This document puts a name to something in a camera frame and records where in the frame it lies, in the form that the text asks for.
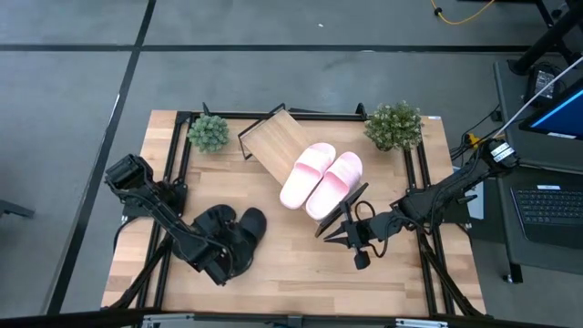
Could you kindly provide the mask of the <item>potted plant white flowers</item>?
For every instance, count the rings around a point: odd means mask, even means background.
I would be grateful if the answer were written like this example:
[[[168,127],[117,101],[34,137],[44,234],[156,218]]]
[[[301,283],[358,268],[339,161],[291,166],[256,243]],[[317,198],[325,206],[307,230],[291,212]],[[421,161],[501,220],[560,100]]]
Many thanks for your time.
[[[364,135],[381,151],[410,150],[422,141],[420,109],[406,101],[381,103],[364,125]]]

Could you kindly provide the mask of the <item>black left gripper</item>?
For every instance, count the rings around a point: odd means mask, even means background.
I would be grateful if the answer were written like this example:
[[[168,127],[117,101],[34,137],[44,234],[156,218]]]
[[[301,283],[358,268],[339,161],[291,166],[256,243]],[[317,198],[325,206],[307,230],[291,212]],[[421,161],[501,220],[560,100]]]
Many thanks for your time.
[[[192,262],[197,272],[206,272],[223,286],[246,272],[253,262],[253,231],[244,220],[198,218],[191,227],[206,238],[206,245]]]

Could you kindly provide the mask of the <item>thin white rod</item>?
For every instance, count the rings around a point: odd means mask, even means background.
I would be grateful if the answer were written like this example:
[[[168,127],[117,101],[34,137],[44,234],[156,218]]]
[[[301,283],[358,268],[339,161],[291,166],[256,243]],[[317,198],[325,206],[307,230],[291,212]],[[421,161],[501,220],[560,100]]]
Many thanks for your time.
[[[558,74],[557,77],[555,77],[551,82],[549,82],[546,86],[544,86],[537,94],[535,94],[532,98],[530,98],[528,101],[525,101],[525,95],[523,96],[523,105],[522,107],[515,113],[513,114],[510,118],[508,118],[504,125],[494,134],[494,137],[501,137],[503,135],[503,133],[506,131],[507,128],[509,128],[512,124],[515,123],[525,123],[530,117],[531,114],[526,113],[525,111],[528,108],[533,108],[530,106],[530,103],[533,101],[534,98],[538,97],[542,92],[544,92],[549,86],[551,86],[552,84],[554,84],[555,82],[557,82],[558,80],[561,80],[561,78],[567,73],[569,72],[572,68],[576,67],[577,65],[579,65],[581,62],[583,62],[583,57],[576,60],[574,64],[571,64],[569,67],[565,68],[562,70],[561,73]]]

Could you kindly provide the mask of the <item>laptop computer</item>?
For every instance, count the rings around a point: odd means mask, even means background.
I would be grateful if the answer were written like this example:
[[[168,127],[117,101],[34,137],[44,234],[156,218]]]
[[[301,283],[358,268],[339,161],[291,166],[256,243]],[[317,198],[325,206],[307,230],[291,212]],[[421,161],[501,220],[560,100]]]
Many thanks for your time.
[[[496,180],[506,253],[513,275],[523,266],[583,275],[583,250],[529,241],[511,200],[511,188],[521,184],[583,186],[583,141],[524,131],[517,121],[505,132],[506,141],[520,157],[520,166]]]

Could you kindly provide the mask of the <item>black desk slanted legs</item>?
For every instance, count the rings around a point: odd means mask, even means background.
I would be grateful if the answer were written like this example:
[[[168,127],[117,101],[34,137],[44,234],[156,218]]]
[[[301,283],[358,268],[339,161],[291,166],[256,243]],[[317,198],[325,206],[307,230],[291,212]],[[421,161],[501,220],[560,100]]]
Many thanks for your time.
[[[576,0],[575,4],[522,57],[508,63],[510,70],[517,75],[526,74],[546,52],[557,46],[563,37],[582,21],[583,0]]]

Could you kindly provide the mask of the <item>black slide sandal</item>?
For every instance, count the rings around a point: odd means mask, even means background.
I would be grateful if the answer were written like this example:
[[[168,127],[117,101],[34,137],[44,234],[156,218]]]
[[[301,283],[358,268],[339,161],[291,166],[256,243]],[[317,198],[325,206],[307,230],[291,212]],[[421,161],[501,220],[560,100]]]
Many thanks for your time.
[[[263,212],[257,208],[248,208],[239,221],[243,253],[251,257],[261,242],[267,230],[267,220]]]
[[[228,205],[215,205],[198,217],[191,226],[203,235],[216,235],[236,220],[235,210]]]

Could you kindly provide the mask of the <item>black laptop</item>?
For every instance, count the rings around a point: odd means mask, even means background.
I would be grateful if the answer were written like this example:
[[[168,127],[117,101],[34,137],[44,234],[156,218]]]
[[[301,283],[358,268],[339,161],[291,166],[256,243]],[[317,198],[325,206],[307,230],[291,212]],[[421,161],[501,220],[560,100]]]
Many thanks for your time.
[[[583,250],[583,186],[522,184],[510,191],[527,240]]]

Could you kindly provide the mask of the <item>black aluminium table frame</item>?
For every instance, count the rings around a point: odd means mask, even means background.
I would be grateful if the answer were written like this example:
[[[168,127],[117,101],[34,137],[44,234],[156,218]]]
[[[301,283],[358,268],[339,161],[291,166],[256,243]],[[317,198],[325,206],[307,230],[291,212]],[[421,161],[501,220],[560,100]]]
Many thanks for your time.
[[[140,155],[163,178],[171,136],[178,111],[153,110]],[[363,161],[363,181],[369,186],[360,200],[369,201],[378,214],[401,198],[408,188],[404,153],[381,152],[364,134],[356,114],[290,113],[303,129],[308,145],[333,144],[338,154],[355,152]],[[316,221],[304,210],[288,210],[279,201],[280,184],[254,157],[244,159],[238,134],[258,118],[228,118],[232,141],[220,153],[190,151],[185,181],[189,185],[183,219],[191,222],[216,204],[227,204],[238,215],[250,207],[262,210],[267,232],[248,271],[225,286],[216,285],[206,273],[170,256],[166,280],[159,279],[161,264],[153,272],[145,292],[145,307],[154,305],[158,282],[163,293],[162,310],[195,313],[252,313],[330,316],[429,315],[427,292],[417,235],[401,230],[388,240],[382,259],[369,250],[371,265],[354,266],[353,249],[322,240],[338,228],[340,219],[320,238]],[[422,117],[424,150],[429,180],[433,183],[453,173],[440,117]],[[129,224],[118,239],[103,293],[102,306],[117,301],[136,279],[146,259],[151,218]],[[440,226],[448,273],[468,301],[481,313],[485,305],[468,236],[454,223]]]

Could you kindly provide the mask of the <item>wooden shelf black metal frame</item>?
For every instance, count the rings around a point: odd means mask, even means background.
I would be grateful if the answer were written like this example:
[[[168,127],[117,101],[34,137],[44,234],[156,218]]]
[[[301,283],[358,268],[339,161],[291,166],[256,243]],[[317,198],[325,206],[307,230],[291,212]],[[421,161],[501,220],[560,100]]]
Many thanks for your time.
[[[314,220],[306,212],[305,204],[307,200],[299,209],[290,210],[281,204],[280,192],[292,171],[295,160],[305,149],[315,143],[325,142],[333,145],[332,142],[329,139],[316,139],[297,119],[292,117],[292,114],[284,106],[275,108],[273,111],[267,113],[265,118],[260,118],[252,123],[238,135],[238,138],[243,156],[246,159],[255,158],[273,178],[274,191],[271,195],[273,205],[282,210],[299,211],[303,217],[311,220],[317,226],[316,236],[320,236],[343,215],[341,210],[342,202],[354,203],[366,189],[366,186],[361,183],[361,177],[359,183],[340,201],[328,216],[320,221]],[[340,152],[336,147],[335,149],[335,159],[344,152],[350,151]]]

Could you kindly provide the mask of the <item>black power adapter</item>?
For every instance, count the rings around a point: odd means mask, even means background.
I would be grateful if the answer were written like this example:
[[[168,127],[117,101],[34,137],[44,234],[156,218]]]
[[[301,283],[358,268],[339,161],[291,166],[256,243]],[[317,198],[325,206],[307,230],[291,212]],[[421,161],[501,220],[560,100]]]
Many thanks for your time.
[[[531,67],[527,80],[527,91],[525,101],[528,101],[535,94],[537,94],[544,86],[551,82],[555,77],[561,73],[562,70],[550,62],[541,62]],[[530,103],[533,108],[542,108],[549,105],[560,93],[565,89],[565,83],[558,80],[549,86],[538,97],[534,98]]]

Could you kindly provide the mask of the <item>monitor with blue screen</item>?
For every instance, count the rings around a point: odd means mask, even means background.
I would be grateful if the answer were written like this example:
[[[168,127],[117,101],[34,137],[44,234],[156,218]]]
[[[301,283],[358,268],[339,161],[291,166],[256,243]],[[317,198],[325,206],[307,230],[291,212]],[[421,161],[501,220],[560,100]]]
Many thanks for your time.
[[[524,131],[583,140],[583,77],[522,123]]]

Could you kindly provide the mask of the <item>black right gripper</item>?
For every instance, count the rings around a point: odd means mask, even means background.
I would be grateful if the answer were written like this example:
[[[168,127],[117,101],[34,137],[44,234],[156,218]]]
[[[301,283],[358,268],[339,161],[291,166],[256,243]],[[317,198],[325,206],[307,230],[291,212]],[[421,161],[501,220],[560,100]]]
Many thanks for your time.
[[[370,229],[361,220],[354,220],[351,206],[347,201],[341,203],[345,221],[333,232],[325,236],[325,242],[343,245],[355,250],[354,264],[357,270],[366,269],[370,264],[370,256],[363,248],[370,246]]]

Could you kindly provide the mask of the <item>grey furniture foot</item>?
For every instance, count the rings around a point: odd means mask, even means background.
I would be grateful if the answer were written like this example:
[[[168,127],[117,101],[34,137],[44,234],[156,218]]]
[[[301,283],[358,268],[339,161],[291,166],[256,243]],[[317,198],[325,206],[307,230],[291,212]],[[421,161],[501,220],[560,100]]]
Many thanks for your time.
[[[14,214],[23,218],[32,218],[35,214],[35,211],[7,200],[0,200],[0,218],[5,214]]]

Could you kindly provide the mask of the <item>small round green plant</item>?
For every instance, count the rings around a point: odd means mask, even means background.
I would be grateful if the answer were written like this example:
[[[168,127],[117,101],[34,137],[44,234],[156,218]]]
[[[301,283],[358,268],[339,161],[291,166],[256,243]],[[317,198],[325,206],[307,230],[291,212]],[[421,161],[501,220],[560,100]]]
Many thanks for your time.
[[[229,142],[229,127],[225,118],[201,115],[190,126],[187,137],[201,153],[215,153]]]

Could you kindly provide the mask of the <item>pink slide sandal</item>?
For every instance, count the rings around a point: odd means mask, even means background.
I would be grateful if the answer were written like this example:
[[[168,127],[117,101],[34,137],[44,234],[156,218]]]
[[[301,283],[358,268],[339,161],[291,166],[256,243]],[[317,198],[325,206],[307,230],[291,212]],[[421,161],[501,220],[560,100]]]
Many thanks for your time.
[[[295,160],[281,188],[281,204],[290,210],[299,209],[332,165],[335,156],[335,147],[325,142],[312,144],[305,149]]]
[[[314,220],[323,220],[359,183],[362,175],[360,157],[351,151],[341,154],[324,172],[322,180],[307,199],[307,214]]]

